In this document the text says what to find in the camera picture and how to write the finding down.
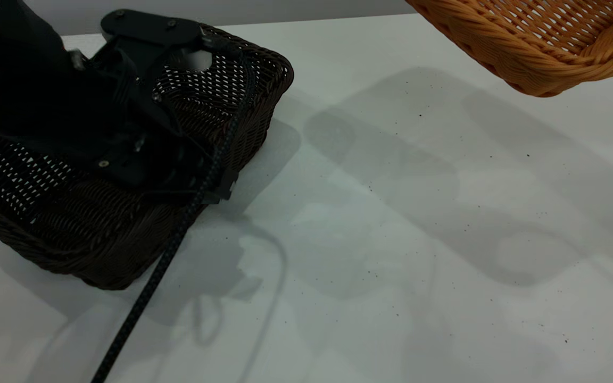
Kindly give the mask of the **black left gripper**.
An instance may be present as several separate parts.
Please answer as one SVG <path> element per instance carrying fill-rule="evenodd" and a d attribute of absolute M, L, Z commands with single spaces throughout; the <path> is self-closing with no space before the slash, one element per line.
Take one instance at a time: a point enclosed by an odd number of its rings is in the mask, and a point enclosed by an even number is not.
<path fill-rule="evenodd" d="M 72 119 L 73 162 L 138 192 L 180 198 L 204 192 L 209 205 L 228 201 L 238 172 L 221 168 L 203 185 L 217 146 L 186 136 L 172 102 L 154 89 L 166 67 L 208 68 L 211 55 L 207 41 L 112 41 L 92 58 L 73 50 L 72 93 L 84 103 Z"/>

